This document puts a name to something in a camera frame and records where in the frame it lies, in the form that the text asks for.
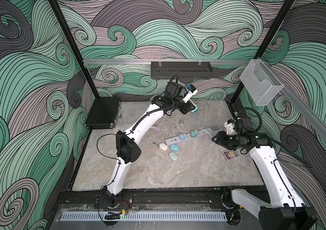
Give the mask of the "teal dual-port wall charger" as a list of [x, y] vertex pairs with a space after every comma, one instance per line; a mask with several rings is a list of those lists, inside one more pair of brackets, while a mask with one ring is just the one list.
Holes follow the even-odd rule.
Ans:
[[197, 130], [193, 130], [193, 131], [191, 131], [191, 133], [190, 133], [190, 137], [192, 137], [192, 138], [195, 138], [195, 137], [197, 137], [198, 136], [198, 131]]

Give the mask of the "blue USB wall charger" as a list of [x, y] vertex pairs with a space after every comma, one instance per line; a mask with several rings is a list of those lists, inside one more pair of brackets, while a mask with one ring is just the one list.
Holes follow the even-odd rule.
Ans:
[[183, 140], [186, 139], [186, 137], [187, 137], [186, 134], [180, 134], [180, 135], [179, 135], [179, 140], [180, 140], [180, 141], [183, 141]]

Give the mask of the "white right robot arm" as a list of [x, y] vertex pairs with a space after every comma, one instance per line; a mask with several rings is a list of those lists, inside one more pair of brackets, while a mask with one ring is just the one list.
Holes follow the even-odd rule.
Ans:
[[294, 190], [278, 160], [274, 144], [276, 140], [261, 133], [261, 115], [253, 108], [259, 125], [250, 126], [251, 119], [242, 116], [246, 107], [238, 111], [235, 119], [228, 120], [225, 130], [218, 132], [212, 141], [228, 150], [246, 150], [255, 162], [267, 188], [270, 201], [267, 203], [245, 189], [232, 189], [225, 193], [224, 204], [228, 207], [243, 207], [256, 217], [264, 230], [309, 230], [318, 220], [315, 208], [305, 205]]

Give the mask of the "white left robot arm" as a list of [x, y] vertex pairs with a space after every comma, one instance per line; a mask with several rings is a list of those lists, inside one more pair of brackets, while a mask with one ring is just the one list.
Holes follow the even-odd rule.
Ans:
[[185, 94], [181, 95], [183, 86], [178, 83], [178, 75], [171, 77], [163, 95], [155, 96], [146, 112], [126, 131], [115, 134], [117, 157], [113, 175], [107, 185], [101, 187], [101, 192], [110, 207], [119, 204], [120, 193], [130, 166], [141, 155], [139, 143], [146, 132], [160, 118], [174, 110], [183, 115], [195, 110], [191, 97], [198, 92], [194, 85], [189, 85]]

